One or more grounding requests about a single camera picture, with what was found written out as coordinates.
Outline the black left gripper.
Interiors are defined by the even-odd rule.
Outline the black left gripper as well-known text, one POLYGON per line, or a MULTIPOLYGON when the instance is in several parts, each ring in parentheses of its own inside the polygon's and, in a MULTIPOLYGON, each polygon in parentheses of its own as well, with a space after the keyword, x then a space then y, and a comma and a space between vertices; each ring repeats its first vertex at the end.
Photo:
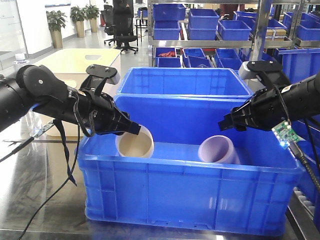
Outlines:
POLYGON ((75 123, 85 136, 140 133, 142 126, 130 121, 129 116, 117 108, 111 96, 107 94, 94 96, 89 90, 83 92, 75 90, 74 99, 75 123))

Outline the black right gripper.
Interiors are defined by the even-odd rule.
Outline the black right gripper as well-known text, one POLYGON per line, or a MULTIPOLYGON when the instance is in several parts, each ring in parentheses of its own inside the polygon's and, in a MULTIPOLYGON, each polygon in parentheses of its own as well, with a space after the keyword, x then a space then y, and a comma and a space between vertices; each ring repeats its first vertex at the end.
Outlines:
POLYGON ((218 126, 221 131, 245 131, 246 128, 270 131, 284 120, 290 120, 289 111, 280 89, 274 86, 272 90, 252 96, 242 106, 224 115, 218 126))

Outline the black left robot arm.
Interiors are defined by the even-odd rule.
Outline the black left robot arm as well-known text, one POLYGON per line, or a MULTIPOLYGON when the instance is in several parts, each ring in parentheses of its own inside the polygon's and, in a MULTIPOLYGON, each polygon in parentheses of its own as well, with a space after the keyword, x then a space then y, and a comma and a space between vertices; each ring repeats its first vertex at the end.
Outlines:
POLYGON ((119 82, 116 68, 99 64, 87 67, 80 89, 68 86, 44 65, 25 65, 0 79, 0 129, 3 131, 32 110, 77 125, 86 137, 95 134, 131 133, 141 126, 117 108, 105 84, 119 82))

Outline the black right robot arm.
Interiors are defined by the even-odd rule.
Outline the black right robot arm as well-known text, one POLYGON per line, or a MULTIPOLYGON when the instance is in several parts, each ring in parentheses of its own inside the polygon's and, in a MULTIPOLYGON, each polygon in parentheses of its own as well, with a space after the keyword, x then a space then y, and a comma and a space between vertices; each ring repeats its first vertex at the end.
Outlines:
POLYGON ((221 131, 253 128, 270 131, 284 120, 292 122, 320 114, 320 75, 285 87, 257 91, 243 105, 234 107, 218 123, 221 131))

